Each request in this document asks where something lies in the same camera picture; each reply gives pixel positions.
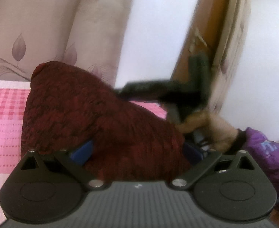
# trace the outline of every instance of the purple blanket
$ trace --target purple blanket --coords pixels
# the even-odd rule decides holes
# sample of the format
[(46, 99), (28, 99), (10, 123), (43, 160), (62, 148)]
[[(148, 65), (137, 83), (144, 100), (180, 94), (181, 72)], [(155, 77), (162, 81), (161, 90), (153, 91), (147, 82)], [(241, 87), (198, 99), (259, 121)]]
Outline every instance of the purple blanket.
[(279, 202), (279, 143), (269, 141), (260, 131), (246, 129), (246, 143), (242, 149), (247, 150), (274, 185)]

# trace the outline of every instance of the gray ribbed surface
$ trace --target gray ribbed surface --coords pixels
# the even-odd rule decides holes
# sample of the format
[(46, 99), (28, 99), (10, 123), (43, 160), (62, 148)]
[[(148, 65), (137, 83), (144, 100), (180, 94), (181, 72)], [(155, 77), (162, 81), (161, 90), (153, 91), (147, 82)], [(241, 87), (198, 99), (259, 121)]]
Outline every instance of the gray ribbed surface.
[(164, 182), (114, 182), (90, 193), (70, 216), (49, 224), (28, 225), (9, 220), (1, 228), (274, 228), (268, 220), (252, 224), (218, 221), (197, 208), (190, 195)]

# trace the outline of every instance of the hand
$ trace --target hand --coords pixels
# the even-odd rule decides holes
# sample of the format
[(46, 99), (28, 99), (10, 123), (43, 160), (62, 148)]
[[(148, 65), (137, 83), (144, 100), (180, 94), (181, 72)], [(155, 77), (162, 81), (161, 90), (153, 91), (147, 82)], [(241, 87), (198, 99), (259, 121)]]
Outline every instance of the hand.
[(176, 125), (183, 134), (203, 128), (205, 136), (210, 138), (210, 148), (225, 153), (238, 136), (238, 130), (224, 119), (207, 110), (189, 115), (184, 123)]

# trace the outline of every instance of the blue plastic part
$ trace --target blue plastic part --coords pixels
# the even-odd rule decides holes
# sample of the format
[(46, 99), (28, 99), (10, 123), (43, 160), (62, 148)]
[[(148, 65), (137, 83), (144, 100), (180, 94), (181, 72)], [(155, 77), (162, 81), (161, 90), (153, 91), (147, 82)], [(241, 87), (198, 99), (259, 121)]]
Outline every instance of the blue plastic part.
[(93, 152), (93, 141), (88, 141), (78, 149), (70, 153), (70, 159), (72, 159), (78, 165), (84, 165), (91, 157)]
[(183, 144), (183, 155), (193, 166), (198, 164), (205, 158), (206, 151), (200, 149), (193, 143), (184, 142)]

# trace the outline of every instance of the dark red cloth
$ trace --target dark red cloth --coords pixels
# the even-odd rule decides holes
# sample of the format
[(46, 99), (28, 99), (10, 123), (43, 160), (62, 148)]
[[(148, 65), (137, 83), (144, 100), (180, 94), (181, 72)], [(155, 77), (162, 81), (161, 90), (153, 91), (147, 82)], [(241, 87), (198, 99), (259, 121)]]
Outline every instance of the dark red cloth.
[(183, 136), (150, 111), (116, 97), (94, 75), (61, 62), (33, 72), (22, 127), (21, 156), (94, 142), (85, 169), (105, 181), (172, 180), (190, 168)]

